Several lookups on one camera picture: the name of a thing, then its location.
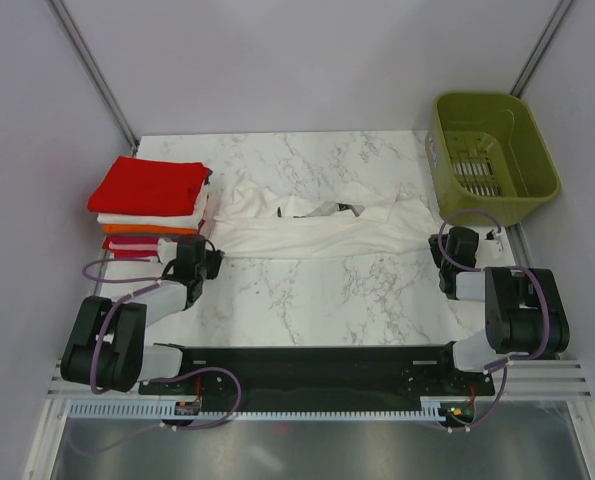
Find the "orange folded t shirt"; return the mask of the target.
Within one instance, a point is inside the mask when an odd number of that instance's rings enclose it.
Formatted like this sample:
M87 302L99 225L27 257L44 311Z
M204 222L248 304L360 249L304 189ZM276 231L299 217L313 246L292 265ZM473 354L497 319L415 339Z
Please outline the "orange folded t shirt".
M191 235L196 228L164 227L156 225L121 225L106 224L102 226L105 235Z

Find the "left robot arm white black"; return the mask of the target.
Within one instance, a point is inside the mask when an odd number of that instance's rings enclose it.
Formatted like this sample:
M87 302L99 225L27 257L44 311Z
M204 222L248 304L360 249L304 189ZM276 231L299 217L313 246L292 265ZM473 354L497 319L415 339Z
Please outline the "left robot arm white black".
M157 277L101 278L101 283L141 286L116 298L93 295L82 301L61 358L61 378L97 395L161 379L175 393L188 392L196 382L195 367L182 360L178 347L148 346L146 330L191 308L205 282L217 278L224 257L196 234L173 243Z

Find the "pink red folded shirts bottom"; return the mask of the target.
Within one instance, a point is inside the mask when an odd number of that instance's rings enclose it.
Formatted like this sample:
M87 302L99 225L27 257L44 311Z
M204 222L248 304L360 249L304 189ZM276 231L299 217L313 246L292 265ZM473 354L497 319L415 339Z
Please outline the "pink red folded shirts bottom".
M102 247L114 258L141 259L157 257L158 239L156 237L109 236Z

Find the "red folded t shirt top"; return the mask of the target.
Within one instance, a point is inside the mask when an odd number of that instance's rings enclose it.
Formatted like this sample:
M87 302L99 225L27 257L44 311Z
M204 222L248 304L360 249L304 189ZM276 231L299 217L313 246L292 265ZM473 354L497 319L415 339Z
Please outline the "red folded t shirt top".
M200 162L173 163L120 156L88 199L94 213L186 216L211 171Z

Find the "right aluminium frame post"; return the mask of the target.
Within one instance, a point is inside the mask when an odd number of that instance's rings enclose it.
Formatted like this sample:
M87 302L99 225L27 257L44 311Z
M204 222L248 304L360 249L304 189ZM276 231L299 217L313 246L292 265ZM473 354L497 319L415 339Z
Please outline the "right aluminium frame post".
M516 98L522 98L524 96L531 80L537 73L538 68L544 61L576 4L576 0L559 0L556 3L553 12L509 91L511 96Z

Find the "aluminium rail base frame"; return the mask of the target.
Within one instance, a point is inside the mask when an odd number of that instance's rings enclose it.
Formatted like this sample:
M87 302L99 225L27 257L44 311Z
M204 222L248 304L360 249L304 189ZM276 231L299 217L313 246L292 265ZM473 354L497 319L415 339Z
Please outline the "aluminium rail base frame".
M448 300L427 250L328 260L228 259L188 312L149 341L191 346L442 345L476 333L479 303ZM494 410L449 433L387 411L311 419L244 415L173 432L169 401L96 397L53 377L27 479L595 479L593 399L576 360L518 362Z

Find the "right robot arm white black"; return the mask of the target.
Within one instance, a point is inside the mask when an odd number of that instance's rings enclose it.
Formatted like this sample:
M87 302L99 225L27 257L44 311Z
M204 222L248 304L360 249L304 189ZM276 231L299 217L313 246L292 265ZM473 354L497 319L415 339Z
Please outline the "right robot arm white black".
M570 326L548 269L478 267L479 235L452 227L428 238L439 289L449 300L481 302L484 328L450 347L452 359L435 368L444 392L460 392L471 372L492 372L509 362L550 359L570 343Z

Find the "aluminium frame post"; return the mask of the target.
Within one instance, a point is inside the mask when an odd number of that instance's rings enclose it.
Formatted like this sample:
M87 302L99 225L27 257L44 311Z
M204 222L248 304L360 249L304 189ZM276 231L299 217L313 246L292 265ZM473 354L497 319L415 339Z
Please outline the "aluminium frame post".
M135 154L139 147L139 138L118 103L67 3L63 0L47 0L46 4L62 28L78 61L99 94L124 141L129 146L131 153Z
M522 98L524 96L531 80L537 73L538 68L544 61L576 4L576 0L559 0L556 3L553 12L509 91L511 96L516 98Z

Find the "left aluminium frame post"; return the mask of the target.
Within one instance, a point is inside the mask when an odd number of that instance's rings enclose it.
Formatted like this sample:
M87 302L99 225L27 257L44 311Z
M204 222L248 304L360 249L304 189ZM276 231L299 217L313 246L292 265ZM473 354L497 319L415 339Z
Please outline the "left aluminium frame post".
M139 147L139 138L118 103L67 3L63 0L47 0L46 4L62 28L78 61L99 94L124 141L129 146L131 153L135 154Z

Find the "white t shirt robot print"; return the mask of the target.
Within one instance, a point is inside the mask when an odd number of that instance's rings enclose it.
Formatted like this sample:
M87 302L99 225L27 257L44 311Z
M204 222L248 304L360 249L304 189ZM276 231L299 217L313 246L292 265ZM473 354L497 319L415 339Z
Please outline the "white t shirt robot print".
M306 260L416 252L437 230L425 202L399 189L349 182L332 200L310 200L241 176L219 200L210 240L232 258Z

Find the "olive green plastic basket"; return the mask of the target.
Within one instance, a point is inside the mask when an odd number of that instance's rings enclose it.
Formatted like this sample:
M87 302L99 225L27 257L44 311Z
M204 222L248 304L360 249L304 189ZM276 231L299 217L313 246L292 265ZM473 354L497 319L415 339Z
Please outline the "olive green plastic basket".
M561 181L529 107L507 93L453 91L432 106L425 139L440 218L515 225L555 199Z

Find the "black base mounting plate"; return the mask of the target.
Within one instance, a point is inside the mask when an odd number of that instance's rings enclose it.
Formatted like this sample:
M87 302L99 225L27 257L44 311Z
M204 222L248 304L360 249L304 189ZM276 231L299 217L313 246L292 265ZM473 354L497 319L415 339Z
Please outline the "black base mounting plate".
M211 411L341 411L418 406L423 397L492 396L490 377L453 365L449 346L185 348L195 378L139 387L142 395L199 394Z

